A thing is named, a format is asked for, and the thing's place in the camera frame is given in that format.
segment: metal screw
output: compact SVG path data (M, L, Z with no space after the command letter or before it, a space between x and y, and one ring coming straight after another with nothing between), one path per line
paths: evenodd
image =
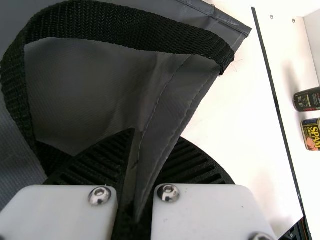
M105 186L99 186L93 189L88 197L91 205L97 206L105 204L111 198L111 190Z
M254 235L253 238L250 238L250 240L274 240L274 239L271 236L260 232Z
M179 189L172 184L164 184L157 191L158 197L168 203L176 202L180 197Z

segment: white table surface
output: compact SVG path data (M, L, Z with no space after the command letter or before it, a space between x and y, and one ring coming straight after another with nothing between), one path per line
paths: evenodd
M252 10L236 3L213 4L252 32L182 136L215 159L237 185L253 192L280 238L303 214Z
M304 19L285 11L257 9L257 14L306 218L312 238L318 240L320 153L306 150L300 124L320 118L320 111L297 112L292 104L296 92L319 87Z

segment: gray nylon fabric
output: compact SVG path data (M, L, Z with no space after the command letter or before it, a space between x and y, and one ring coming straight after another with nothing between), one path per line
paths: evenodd
M58 2L62 1L35 0L35 4L29 5L22 0L1 2L0 18L13 26L0 28L1 35L8 35L0 42L1 57L36 12ZM212 31L234 51L251 30L201 0L104 2ZM25 69L38 141L75 156L122 130L135 128L139 133L125 181L131 186L136 177L131 198L135 193L137 219L163 164L220 73L213 60L198 55L139 51L109 43L57 38L27 45ZM46 176L6 111L0 94L0 152L5 152L0 157L0 179L16 183L14 188L8 184L0 187L1 209L19 189L41 184Z

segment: black rubber pad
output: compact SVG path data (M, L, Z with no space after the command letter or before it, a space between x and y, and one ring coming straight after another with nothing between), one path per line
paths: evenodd
M130 128L100 141L63 164L44 184L107 185L120 199L134 133Z
M44 184L107 185L116 189L120 200L134 132L132 128L119 132L67 160ZM153 188L164 183L235 184L218 163L182 137L164 164ZM139 223L135 222L133 206L132 203L124 211L118 212L112 240L150 240L153 194L148 198Z
M155 185L164 183L235 184L216 161L183 137L176 143Z

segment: gray fabric bag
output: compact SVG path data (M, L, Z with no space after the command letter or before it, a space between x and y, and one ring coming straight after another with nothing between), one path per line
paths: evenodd
M22 29L33 14L58 2L37 1L38 5L21 10L24 14L16 21L15 28ZM46 168L50 157L60 158L60 162L64 158L69 160L99 141L133 128L135 134L122 199L127 203L134 199L138 219L178 138L215 79L233 60L230 54L238 50L251 31L201 0L106 2L130 9L113 5L105 7L105 4L93 1L70 1L67 10L63 11L64 5L58 5L51 8L52 13L64 13L67 26L71 21L69 11L79 10L82 23L73 22L72 26L80 24L82 29L67 29L79 34L59 36L59 31L64 29L60 18L57 18L56 26L44 30L55 18L40 14L28 23L24 28L27 30L19 33L5 55L10 42L1 44L4 57L0 82L4 96L0 96L0 209L21 188L43 183L52 172ZM125 34L119 33L119 38L123 35L126 39L134 38L141 29L147 35L128 44L126 41L118 43L112 37L111 40L102 39L100 33L90 37L96 34L95 30L105 28L97 26L98 23L103 25L101 16L105 15L100 12L96 17L94 13L83 15L93 9L106 11L106 8L107 11L111 8L115 16L132 14L125 16ZM8 6L0 9L3 11L2 22L17 19L17 15L10 14ZM142 21L135 17L137 14L142 16L141 19L148 19L148 23L144 21L142 26ZM120 20L113 22L110 18L109 21L112 22L107 27L113 31ZM159 26L153 24L152 28L148 25L151 22L159 23ZM11 42L18 34L6 27L1 28L1 33L2 36L10 35ZM206 42L208 34L214 39L217 35L221 43L227 43L221 48L229 51L221 50L221 57L211 54L217 48L212 50L204 46L198 49L197 46ZM140 46L141 39L147 37L145 45L148 47ZM24 53L17 51L24 44ZM24 70L25 75L21 73L17 76L19 80L12 81L10 76L15 66L20 72Z

